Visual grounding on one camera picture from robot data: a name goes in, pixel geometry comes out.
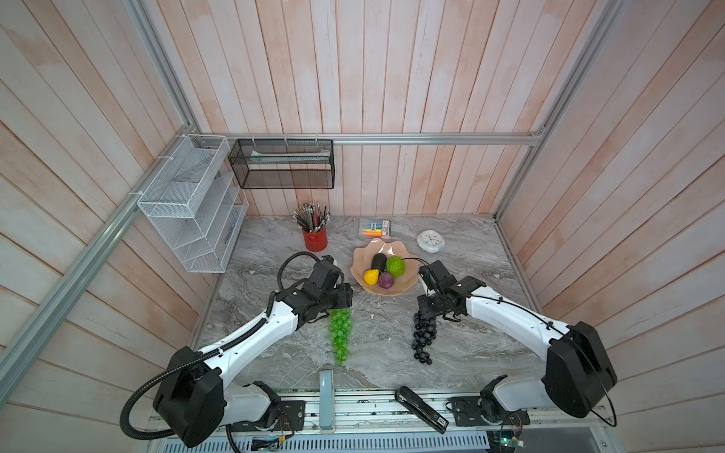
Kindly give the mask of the dark fake avocado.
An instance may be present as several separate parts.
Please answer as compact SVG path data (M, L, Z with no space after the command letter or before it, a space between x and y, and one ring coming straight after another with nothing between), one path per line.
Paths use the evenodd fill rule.
M372 258L370 269L377 269L380 273L384 273L386 271L387 260L388 258L386 254L375 254Z

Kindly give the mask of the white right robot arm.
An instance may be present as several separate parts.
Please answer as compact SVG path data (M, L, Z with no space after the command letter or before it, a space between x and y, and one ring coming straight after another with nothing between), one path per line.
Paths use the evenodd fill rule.
M579 419L598 415L617 374L596 329L551 319L513 302L475 277L456 279L442 262L424 262L418 269L424 294L418 298L418 321L461 315L485 322L525 345L545 364L541 376L495 377L481 390L479 413L489 425L501 425L514 413L557 408Z

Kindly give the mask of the purple fake fig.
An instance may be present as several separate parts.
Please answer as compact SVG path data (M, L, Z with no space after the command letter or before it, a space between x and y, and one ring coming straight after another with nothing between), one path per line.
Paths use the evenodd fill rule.
M381 275L379 275L379 279L378 279L379 288L381 288L383 290L389 290L394 285L395 285L395 277L392 274L390 274L388 272L384 272L384 273L381 273Z

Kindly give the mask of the yellow fake lemon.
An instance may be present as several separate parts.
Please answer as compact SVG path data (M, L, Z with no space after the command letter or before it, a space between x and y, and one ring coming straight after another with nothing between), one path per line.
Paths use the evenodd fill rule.
M371 287L376 286L379 282L380 275L379 270L370 269L364 273L364 282Z

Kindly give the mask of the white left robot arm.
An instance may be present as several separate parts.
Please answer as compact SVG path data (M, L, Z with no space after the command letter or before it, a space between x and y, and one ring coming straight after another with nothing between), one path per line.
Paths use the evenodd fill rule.
M308 256L315 261L311 275L289 287L280 284L270 293L265 310L247 324L202 349L179 349L167 368L125 403L119 417L122 432L142 441L177 436L187 447L196 447L222 426L239 422L273 426L279 396L270 386L255 381L239 394L230 394L228 387L277 341L352 305L353 290L334 257ZM153 409L166 423L164 430L139 430L131 424L135 404L150 390L157 392Z

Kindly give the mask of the green fake grape bunch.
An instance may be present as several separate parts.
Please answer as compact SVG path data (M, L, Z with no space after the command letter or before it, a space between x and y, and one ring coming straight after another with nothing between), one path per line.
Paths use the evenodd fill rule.
M352 332L350 309L332 311L329 332L334 360L338 366L342 366L349 357L349 337Z

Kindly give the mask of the green bumpy fake fruit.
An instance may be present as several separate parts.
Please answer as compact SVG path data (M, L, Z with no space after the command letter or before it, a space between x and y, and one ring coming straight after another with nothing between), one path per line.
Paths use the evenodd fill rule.
M405 260L399 256L391 256L386 262L386 272L390 274L394 279L402 277L406 271Z

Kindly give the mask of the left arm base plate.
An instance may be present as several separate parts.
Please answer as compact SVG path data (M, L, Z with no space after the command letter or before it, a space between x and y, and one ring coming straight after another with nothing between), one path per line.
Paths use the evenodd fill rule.
M281 400L277 405L275 425L276 432L292 433L304 428L306 402L302 399Z

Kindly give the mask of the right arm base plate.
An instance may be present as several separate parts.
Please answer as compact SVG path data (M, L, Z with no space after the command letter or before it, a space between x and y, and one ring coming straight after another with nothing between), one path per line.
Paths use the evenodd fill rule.
M509 424L515 427L531 423L525 410L509 413L498 402L480 396L455 396L445 407L453 414L458 427L501 426Z

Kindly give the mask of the black fake grape bunch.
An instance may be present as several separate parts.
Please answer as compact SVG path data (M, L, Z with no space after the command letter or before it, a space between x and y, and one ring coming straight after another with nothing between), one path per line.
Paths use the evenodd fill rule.
M413 341L411 348L413 357L421 364L431 365L432 358L427 351L437 337L437 322L434 317L425 317L421 313L413 316Z

